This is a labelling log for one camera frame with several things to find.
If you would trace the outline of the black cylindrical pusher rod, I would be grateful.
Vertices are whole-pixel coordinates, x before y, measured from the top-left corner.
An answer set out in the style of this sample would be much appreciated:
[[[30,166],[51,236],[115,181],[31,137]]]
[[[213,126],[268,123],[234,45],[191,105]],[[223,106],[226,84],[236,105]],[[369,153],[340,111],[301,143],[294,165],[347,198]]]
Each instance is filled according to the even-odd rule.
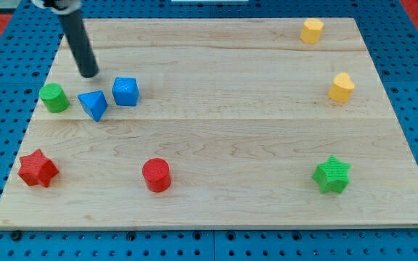
[[[58,18],[68,45],[84,78],[92,78],[98,74],[99,68],[86,32],[81,11],[75,10],[70,14],[59,14]]]

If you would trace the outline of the white rod mount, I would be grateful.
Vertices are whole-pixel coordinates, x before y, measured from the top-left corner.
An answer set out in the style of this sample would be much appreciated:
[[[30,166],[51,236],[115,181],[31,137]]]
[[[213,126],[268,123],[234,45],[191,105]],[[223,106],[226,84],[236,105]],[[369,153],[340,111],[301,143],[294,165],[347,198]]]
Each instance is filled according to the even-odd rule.
[[[56,15],[68,15],[81,8],[81,0],[31,0],[38,8],[49,9]]]

